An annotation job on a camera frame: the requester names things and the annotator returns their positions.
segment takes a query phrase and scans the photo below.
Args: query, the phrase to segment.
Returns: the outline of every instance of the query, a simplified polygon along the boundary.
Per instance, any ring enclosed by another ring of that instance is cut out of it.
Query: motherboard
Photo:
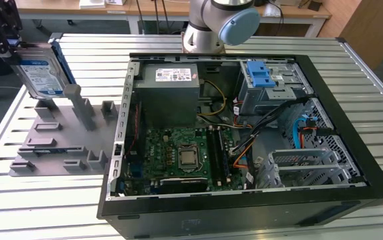
[[[142,163],[128,166],[139,195],[242,189],[241,172],[231,168],[229,128],[147,129]]]

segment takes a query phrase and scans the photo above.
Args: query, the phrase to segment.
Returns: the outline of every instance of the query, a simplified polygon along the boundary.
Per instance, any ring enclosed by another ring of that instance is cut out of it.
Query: blue drive bay latch
[[[275,83],[270,78],[270,70],[266,68],[262,61],[246,62],[247,72],[251,78],[254,88],[274,87]]]

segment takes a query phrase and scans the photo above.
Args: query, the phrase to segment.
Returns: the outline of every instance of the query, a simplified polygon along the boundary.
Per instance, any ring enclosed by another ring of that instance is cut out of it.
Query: wooden table
[[[21,19],[64,19],[64,20],[126,20],[130,33],[139,34],[139,11],[135,0],[127,0],[126,5],[105,5],[105,8],[79,9],[79,0],[16,0]],[[188,20],[188,3],[184,0],[164,0],[167,17],[170,21]],[[151,0],[139,0],[142,18],[144,21],[155,20],[155,8]],[[162,2],[158,0],[158,17],[164,20]],[[306,37],[316,37],[330,13],[324,7],[318,11],[294,6],[281,6],[285,24],[309,24]],[[257,7],[263,14],[265,7]],[[277,24],[278,17],[261,17],[261,23]]]

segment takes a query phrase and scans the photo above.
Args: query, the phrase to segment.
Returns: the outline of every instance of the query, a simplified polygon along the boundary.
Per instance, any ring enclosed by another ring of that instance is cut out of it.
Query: blue hard drive label
[[[61,95],[60,80],[56,78],[47,61],[23,60],[20,68],[36,92],[44,95]]]
[[[23,60],[20,62],[20,65],[25,65],[25,66],[48,66],[48,62],[47,61],[35,61],[35,60]]]

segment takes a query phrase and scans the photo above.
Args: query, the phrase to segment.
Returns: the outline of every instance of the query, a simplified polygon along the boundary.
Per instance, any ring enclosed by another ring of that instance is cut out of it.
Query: open computer tower
[[[306,56],[130,57],[97,208],[126,239],[322,225],[383,203]]]

